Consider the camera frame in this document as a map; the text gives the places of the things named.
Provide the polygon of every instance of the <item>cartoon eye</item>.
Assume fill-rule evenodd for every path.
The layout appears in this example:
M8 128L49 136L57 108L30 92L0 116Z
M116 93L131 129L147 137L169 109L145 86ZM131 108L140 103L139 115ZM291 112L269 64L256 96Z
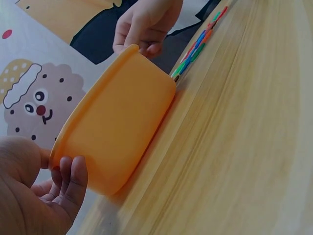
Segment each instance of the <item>cartoon eye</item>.
M34 92L34 100L39 105L46 104L48 97L48 91L44 88L38 89Z
M24 108L25 108L25 111L28 115L31 115L31 116L34 116L36 115L36 112L35 112L35 105L33 103L26 103L24 105Z

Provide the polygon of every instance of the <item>cookie illustration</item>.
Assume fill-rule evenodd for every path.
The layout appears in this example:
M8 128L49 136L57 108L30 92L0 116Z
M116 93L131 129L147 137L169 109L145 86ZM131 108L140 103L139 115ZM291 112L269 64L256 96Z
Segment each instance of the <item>cookie illustration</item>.
M2 103L13 85L18 83L20 78L30 68L32 62L25 59L11 61L0 75L0 102Z
M72 73L68 65L31 64L4 98L7 134L29 138L51 149L85 95L83 84L83 78Z

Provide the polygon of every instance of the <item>child's hand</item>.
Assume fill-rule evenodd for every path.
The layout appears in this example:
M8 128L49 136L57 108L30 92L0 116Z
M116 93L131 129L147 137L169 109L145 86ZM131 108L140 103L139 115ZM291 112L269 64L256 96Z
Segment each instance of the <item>child's hand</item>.
M182 0L138 0L117 22L113 50L139 45L147 57L161 53L163 41L179 16Z

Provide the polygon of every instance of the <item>play mat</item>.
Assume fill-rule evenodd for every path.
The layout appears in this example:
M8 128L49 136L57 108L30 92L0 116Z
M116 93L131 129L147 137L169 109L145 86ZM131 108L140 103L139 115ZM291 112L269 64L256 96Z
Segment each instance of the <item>play mat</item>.
M0 135L50 149L85 93L115 59L118 18L135 0L0 1ZM219 1L185 0L153 62L169 73Z

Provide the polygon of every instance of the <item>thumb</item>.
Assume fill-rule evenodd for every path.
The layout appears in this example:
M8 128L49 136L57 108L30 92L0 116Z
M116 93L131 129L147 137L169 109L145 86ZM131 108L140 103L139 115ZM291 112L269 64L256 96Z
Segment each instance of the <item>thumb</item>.
M149 22L143 16L133 16L132 24L126 36L124 47L129 47L131 44L139 45L140 36L144 30L149 27Z
M40 168L47 168L49 154L22 137L0 138L0 173L28 187L35 182Z

